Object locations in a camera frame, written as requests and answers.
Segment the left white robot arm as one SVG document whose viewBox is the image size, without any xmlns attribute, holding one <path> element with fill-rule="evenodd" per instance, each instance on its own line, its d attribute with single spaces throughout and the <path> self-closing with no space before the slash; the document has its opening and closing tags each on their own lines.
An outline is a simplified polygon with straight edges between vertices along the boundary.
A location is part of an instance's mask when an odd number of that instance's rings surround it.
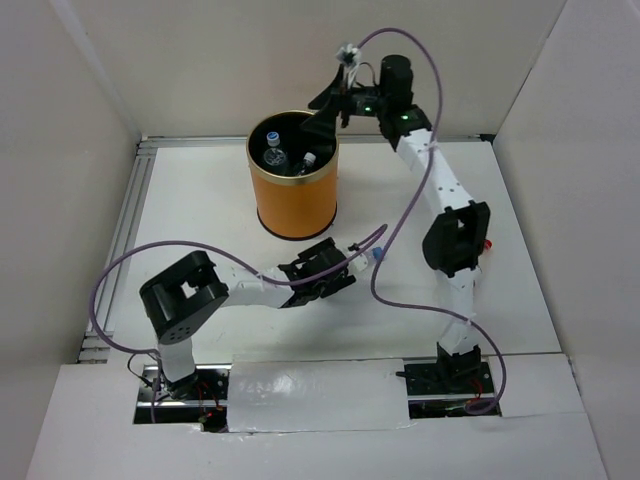
<svg viewBox="0 0 640 480">
<path fill-rule="evenodd" d="M 196 250 L 144 283 L 139 295 L 154 328 L 161 385 L 175 400 L 196 390 L 199 376 L 191 338 L 221 308 L 301 307 L 351 286 L 346 253 L 333 239 L 308 248 L 288 263 L 252 273 L 248 268 L 216 269 Z"/>
</svg>

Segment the clear bottle white cap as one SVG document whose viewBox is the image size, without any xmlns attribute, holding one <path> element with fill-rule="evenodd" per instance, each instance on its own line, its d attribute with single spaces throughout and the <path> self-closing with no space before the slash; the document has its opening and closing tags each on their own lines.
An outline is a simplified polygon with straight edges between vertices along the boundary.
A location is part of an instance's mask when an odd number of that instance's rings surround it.
<svg viewBox="0 0 640 480">
<path fill-rule="evenodd" d="M 305 176 L 313 172 L 314 165 L 316 162 L 316 155 L 312 152 L 307 152 L 304 154 L 303 159 L 297 162 L 293 168 L 293 176 Z"/>
</svg>

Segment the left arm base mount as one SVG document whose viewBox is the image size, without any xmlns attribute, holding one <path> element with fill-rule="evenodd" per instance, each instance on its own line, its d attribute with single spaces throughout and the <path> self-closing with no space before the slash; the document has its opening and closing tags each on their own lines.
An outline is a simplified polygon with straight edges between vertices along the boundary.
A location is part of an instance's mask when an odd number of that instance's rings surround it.
<svg viewBox="0 0 640 480">
<path fill-rule="evenodd" d="M 138 380 L 134 425 L 194 424 L 203 432 L 226 433 L 231 364 L 200 364 L 195 374 L 180 385 L 171 385 L 156 364 L 139 372 L 127 370 Z"/>
</svg>

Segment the clear bottle white-blue cap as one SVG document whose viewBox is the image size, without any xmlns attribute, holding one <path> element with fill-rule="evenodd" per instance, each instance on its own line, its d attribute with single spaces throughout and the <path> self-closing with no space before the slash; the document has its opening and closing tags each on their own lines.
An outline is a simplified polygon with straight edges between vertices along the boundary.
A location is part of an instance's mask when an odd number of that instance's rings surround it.
<svg viewBox="0 0 640 480">
<path fill-rule="evenodd" d="M 288 154 L 284 150 L 281 137 L 278 132 L 271 131 L 266 134 L 268 148 L 263 153 L 263 161 L 269 167 L 283 167 L 288 162 Z"/>
</svg>

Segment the clear bottle blue label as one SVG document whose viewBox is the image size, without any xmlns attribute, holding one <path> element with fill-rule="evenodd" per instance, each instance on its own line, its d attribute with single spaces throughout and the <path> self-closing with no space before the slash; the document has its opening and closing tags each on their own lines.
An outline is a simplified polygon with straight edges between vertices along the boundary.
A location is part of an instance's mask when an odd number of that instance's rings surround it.
<svg viewBox="0 0 640 480">
<path fill-rule="evenodd" d="M 375 246 L 370 250 L 370 256 L 375 263 L 380 263 L 385 258 L 384 248 L 381 246 Z"/>
</svg>

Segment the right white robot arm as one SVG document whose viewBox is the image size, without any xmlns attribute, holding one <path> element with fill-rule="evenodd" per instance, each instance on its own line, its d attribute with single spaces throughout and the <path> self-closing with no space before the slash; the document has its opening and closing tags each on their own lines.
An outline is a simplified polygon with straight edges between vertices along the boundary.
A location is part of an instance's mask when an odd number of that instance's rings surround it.
<svg viewBox="0 0 640 480">
<path fill-rule="evenodd" d="M 361 65 L 358 50 L 342 52 L 338 60 L 336 76 L 310 102 L 314 113 L 301 128 L 330 138 L 338 126 L 347 126 L 353 116 L 374 117 L 381 135 L 407 167 L 425 176 L 419 196 L 426 201 L 433 222 L 422 241 L 422 252 L 446 298 L 441 310 L 452 318 L 437 343 L 436 379 L 444 390 L 460 391 L 481 364 L 471 318 L 473 285 L 486 244 L 489 206 L 473 199 L 439 153 L 433 124 L 413 102 L 413 71 L 408 58 L 384 57 L 380 79 L 371 86 L 355 83 Z"/>
</svg>

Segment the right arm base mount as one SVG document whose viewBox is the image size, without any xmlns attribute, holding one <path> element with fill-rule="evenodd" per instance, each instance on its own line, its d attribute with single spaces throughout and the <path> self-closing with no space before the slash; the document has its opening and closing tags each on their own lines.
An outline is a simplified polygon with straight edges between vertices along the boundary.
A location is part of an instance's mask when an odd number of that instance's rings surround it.
<svg viewBox="0 0 640 480">
<path fill-rule="evenodd" d="M 405 361 L 395 375 L 405 382 L 412 420 L 501 414 L 489 364 L 478 346 L 453 355 L 437 346 L 435 360 Z"/>
</svg>

